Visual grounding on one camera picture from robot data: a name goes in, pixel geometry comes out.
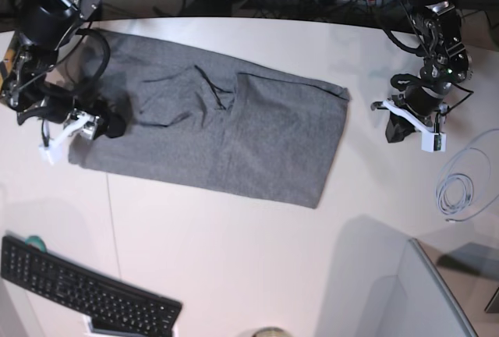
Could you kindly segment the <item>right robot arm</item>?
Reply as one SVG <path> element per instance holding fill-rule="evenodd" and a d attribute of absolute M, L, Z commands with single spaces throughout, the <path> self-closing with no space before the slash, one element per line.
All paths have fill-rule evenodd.
<path fill-rule="evenodd" d="M 42 147 L 55 145 L 48 124 L 63 126 L 70 136 L 88 140 L 118 138 L 126 120 L 98 97 L 97 82 L 111 58 L 108 41 L 91 27 L 91 17 L 102 0 L 11 0 L 16 27 L 1 60 L 1 103 L 16 113 L 19 126 L 41 121 Z M 90 77 L 68 87 L 49 83 L 46 76 L 66 61 L 59 51 L 73 37 L 92 38 L 101 46 L 102 60 Z"/>

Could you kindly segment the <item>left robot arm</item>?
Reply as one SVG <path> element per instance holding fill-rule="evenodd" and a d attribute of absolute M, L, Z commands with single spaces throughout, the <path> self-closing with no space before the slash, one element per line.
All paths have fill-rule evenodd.
<path fill-rule="evenodd" d="M 446 135 L 442 126 L 453 109 L 444 99 L 471 76 L 471 59 L 462 43 L 462 21 L 455 8 L 457 0 L 398 2 L 418 46 L 412 48 L 400 42 L 387 27 L 383 31 L 401 50 L 420 57 L 423 66 L 418 75 L 394 75 L 390 84 L 396 94 L 373 102 L 371 108 L 390 113 L 385 130 L 388 143 L 399 143 L 412 133 L 420 133 L 423 151 L 443 152 Z"/>

